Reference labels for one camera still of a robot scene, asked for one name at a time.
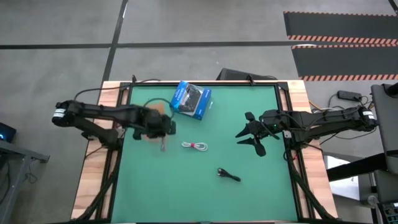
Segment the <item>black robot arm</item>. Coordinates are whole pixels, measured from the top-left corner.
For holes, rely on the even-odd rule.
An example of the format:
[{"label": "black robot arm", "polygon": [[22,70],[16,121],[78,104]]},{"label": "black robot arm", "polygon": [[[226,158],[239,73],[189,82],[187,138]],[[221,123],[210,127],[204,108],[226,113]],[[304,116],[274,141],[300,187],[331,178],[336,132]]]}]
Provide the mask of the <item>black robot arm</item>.
[{"label": "black robot arm", "polygon": [[301,149],[313,139],[346,130],[372,131],[377,126],[372,111],[364,106],[357,106],[339,111],[308,113],[305,111],[265,111],[256,121],[251,112],[247,112],[249,122],[236,135],[241,137],[252,134],[253,138],[239,141],[238,144],[250,144],[257,155],[265,156],[266,150],[260,139],[280,132],[285,134],[285,145],[289,149]]},{"label": "black robot arm", "polygon": [[117,107],[90,105],[73,100],[57,103],[52,122],[60,127],[76,127],[111,149],[121,146],[115,129],[104,129],[86,118],[106,119],[119,123],[123,127],[134,128],[133,138],[161,138],[166,134],[175,134],[175,122],[157,110],[138,105]]}]

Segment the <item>product box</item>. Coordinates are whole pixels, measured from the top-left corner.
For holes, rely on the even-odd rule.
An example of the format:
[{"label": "product box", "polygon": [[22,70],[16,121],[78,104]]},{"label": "product box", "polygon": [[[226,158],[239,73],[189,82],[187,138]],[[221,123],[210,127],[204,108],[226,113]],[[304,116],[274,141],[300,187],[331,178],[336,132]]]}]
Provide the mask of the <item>product box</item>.
[{"label": "product box", "polygon": [[210,96],[211,89],[180,81],[170,102],[170,107],[177,113],[201,120],[205,114]]}]

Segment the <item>hazard stripe tape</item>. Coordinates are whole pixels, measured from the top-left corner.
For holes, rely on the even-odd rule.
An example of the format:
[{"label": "hazard stripe tape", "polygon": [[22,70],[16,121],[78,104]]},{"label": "hazard stripe tape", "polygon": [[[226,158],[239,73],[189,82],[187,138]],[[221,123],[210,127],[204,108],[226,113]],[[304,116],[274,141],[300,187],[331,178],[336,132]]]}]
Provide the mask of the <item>hazard stripe tape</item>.
[{"label": "hazard stripe tape", "polygon": [[306,75],[300,77],[306,82],[312,81],[361,81],[361,80],[398,80],[398,74],[380,75]]},{"label": "hazard stripe tape", "polygon": [[340,44],[340,45],[295,45],[292,49],[305,49],[305,48],[350,48],[350,47],[397,47],[392,44]]},{"label": "hazard stripe tape", "polygon": [[364,14],[364,13],[334,13],[334,12],[298,12],[298,11],[284,11],[286,13],[299,13],[299,14],[327,14],[327,15],[343,15],[343,16],[382,16],[382,17],[395,17],[396,15],[385,14]]},{"label": "hazard stripe tape", "polygon": [[398,39],[383,39],[383,38],[360,38],[360,37],[328,37],[328,36],[312,36],[312,35],[288,35],[289,40],[311,40],[311,41],[325,41],[325,42],[340,42],[353,44],[387,44],[398,45]]}]

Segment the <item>green mat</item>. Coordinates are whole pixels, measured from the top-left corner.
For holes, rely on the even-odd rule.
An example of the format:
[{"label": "green mat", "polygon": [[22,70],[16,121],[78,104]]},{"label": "green mat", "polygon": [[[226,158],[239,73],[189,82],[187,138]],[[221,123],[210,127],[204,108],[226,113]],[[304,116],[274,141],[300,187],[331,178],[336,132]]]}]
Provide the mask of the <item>green mat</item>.
[{"label": "green mat", "polygon": [[[166,152],[159,142],[133,140],[126,133],[112,215],[122,222],[297,221],[284,143],[262,140],[267,155],[238,145],[245,112],[258,118],[277,108],[273,86],[209,86],[213,104],[202,121],[175,114],[177,134],[167,136]],[[131,103],[169,99],[175,86],[138,86]],[[165,112],[170,114],[168,105]],[[206,152],[181,143],[205,142]],[[217,176],[217,168],[242,179]]]}]

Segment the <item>concrete floor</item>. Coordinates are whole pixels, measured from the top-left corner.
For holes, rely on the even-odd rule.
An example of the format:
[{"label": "concrete floor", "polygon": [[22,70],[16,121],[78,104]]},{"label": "concrete floor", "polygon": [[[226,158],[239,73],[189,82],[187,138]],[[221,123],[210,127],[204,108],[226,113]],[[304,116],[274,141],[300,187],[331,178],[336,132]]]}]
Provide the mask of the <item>concrete floor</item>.
[{"label": "concrete floor", "polygon": [[[110,43],[121,0],[1,0],[1,44]],[[119,42],[287,40],[283,11],[393,14],[387,0],[130,0]],[[51,123],[56,102],[100,86],[108,49],[0,50],[0,121],[18,129],[16,144],[51,155],[33,164],[39,181],[25,184],[13,223],[70,217],[87,142],[75,129]],[[214,80],[228,67],[280,79],[298,79],[289,47],[119,49],[110,80]],[[373,83],[308,82],[308,96],[326,106],[337,90],[369,95]],[[82,100],[95,103],[98,93]],[[353,106],[333,100],[334,105]],[[341,133],[355,136],[357,133]],[[354,141],[332,139],[325,151],[370,156],[381,152],[378,132]],[[367,208],[336,198],[339,216],[370,222]]]}]

